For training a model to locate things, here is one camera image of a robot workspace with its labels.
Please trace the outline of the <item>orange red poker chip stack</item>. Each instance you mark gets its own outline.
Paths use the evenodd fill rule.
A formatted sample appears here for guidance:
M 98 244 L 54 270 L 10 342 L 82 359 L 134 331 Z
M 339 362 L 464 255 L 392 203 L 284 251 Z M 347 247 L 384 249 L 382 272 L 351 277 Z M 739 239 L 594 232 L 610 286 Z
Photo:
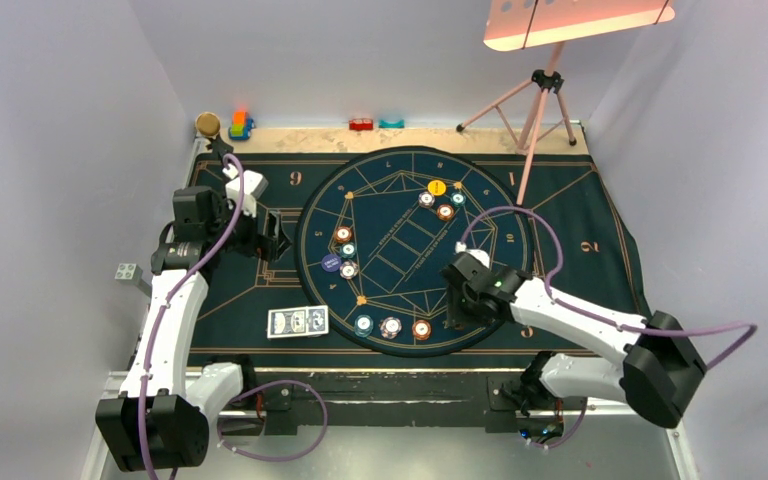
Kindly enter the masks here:
M 416 320 L 412 325 L 412 335 L 418 341 L 425 341 L 432 333 L 431 325 L 426 320 Z

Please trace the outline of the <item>blue playing card deck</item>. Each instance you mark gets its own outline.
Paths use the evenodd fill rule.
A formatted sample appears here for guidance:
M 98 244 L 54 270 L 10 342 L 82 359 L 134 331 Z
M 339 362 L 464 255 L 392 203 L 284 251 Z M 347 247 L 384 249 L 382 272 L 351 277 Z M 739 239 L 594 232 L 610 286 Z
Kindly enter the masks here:
M 325 305 L 272 309 L 268 311 L 267 338 L 317 337 L 329 332 L 329 310 Z

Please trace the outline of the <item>pink white poker chip stack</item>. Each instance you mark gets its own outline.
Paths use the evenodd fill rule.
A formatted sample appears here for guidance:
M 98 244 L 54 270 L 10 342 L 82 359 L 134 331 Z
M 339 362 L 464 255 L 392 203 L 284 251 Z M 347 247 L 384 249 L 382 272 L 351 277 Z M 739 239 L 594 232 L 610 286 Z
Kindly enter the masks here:
M 384 339 L 395 339 L 402 330 L 402 323 L 396 317 L 387 317 L 380 322 L 379 329 Z

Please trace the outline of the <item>yellow dealer button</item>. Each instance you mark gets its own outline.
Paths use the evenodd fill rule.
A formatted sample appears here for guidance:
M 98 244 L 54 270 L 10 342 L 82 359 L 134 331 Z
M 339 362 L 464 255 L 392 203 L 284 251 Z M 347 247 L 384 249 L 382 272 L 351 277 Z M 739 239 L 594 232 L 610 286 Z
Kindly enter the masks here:
M 446 193 L 447 185 L 442 180 L 434 179 L 427 184 L 427 191 L 433 196 L 439 197 Z

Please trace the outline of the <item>green poker chip stack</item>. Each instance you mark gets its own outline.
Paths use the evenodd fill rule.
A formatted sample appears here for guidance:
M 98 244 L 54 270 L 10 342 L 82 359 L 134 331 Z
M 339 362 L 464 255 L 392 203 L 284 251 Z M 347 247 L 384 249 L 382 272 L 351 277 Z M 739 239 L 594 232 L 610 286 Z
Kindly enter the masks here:
M 355 318 L 353 331 L 356 336 L 366 338 L 371 335 L 373 327 L 372 318 L 369 315 L 361 314 Z

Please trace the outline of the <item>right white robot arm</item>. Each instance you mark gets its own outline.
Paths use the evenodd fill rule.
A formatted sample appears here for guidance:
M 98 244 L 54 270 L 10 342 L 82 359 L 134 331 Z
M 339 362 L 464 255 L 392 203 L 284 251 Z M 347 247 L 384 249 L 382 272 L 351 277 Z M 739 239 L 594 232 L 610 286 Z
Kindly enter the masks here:
M 653 425 L 674 428 L 707 373 L 689 333 L 667 313 L 644 318 L 600 307 L 521 270 L 492 271 L 471 250 L 456 254 L 441 276 L 451 320 L 516 323 L 590 351 L 587 358 L 539 352 L 512 392 L 525 414 L 588 397 L 623 403 Z

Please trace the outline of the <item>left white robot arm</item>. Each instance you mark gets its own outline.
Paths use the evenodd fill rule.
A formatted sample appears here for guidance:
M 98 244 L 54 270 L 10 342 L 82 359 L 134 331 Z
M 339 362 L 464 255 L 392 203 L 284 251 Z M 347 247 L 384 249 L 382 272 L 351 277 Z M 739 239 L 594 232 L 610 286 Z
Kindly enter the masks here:
M 96 425 L 123 472 L 201 465 L 222 408 L 244 409 L 257 399 L 258 382 L 241 356 L 214 360 L 186 380 L 197 318 L 222 254 L 272 261 L 290 245 L 278 211 L 258 219 L 267 179 L 234 167 L 225 174 L 221 190 L 174 192 L 173 219 L 151 258 L 150 306 L 136 356 L 116 396 L 97 405 Z

